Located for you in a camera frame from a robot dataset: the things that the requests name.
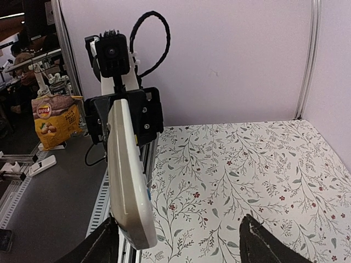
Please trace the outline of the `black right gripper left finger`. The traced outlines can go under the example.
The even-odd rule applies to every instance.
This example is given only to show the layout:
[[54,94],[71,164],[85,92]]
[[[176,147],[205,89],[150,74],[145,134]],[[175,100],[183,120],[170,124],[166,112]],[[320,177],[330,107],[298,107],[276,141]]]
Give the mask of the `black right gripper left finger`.
[[117,262],[119,248],[118,224],[109,216],[75,249],[56,262]]

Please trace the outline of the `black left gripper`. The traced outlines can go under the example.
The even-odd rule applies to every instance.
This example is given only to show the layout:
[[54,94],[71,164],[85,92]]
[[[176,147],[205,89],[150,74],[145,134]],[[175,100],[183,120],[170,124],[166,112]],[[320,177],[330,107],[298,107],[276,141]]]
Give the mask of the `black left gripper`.
[[159,90],[155,87],[96,96],[84,102],[85,120],[93,144],[107,144],[107,118],[115,101],[127,100],[137,145],[146,145],[162,133],[163,113]]

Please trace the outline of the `white remote control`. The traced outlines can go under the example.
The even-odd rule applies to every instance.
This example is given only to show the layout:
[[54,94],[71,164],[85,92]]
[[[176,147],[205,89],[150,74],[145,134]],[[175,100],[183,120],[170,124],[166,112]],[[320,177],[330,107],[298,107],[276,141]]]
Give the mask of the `white remote control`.
[[154,215],[126,99],[114,101],[107,126],[111,213],[133,248],[152,248],[157,244]]

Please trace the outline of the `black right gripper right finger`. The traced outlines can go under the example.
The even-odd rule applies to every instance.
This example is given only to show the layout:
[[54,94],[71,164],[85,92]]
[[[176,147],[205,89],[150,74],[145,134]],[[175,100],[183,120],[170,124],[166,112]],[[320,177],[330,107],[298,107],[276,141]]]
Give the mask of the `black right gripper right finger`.
[[285,246],[250,214],[246,214],[239,227],[241,262],[310,263],[299,253]]

